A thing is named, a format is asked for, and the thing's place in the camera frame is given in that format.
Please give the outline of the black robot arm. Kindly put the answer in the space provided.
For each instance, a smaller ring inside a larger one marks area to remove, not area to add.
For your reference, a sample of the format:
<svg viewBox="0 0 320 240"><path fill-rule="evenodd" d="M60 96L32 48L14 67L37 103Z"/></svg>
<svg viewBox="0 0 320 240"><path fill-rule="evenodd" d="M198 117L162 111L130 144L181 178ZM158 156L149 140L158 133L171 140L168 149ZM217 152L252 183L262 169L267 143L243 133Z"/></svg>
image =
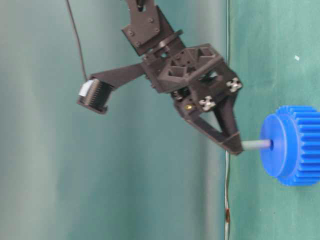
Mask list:
<svg viewBox="0 0 320 240"><path fill-rule="evenodd" d="M210 45L186 47L152 0L129 0L130 23L123 34L142 62L94 73L78 103L99 114L113 91L145 75L169 94L180 116L233 155L243 151L233 106L242 82Z"/></svg>

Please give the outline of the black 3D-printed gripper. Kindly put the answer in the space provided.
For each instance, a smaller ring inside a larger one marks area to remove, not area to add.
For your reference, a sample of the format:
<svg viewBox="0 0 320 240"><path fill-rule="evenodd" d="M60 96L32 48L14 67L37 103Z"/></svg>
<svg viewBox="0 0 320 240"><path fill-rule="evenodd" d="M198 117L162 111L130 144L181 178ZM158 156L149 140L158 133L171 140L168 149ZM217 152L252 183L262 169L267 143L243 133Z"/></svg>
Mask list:
<svg viewBox="0 0 320 240"><path fill-rule="evenodd" d="M109 84L113 92L142 75L158 93L171 95L189 125L232 155L244 151L233 110L243 85L210 44L186 47L172 56L148 55L141 63L93 73L90 80ZM215 114L220 130L201 117L207 112Z"/></svg>

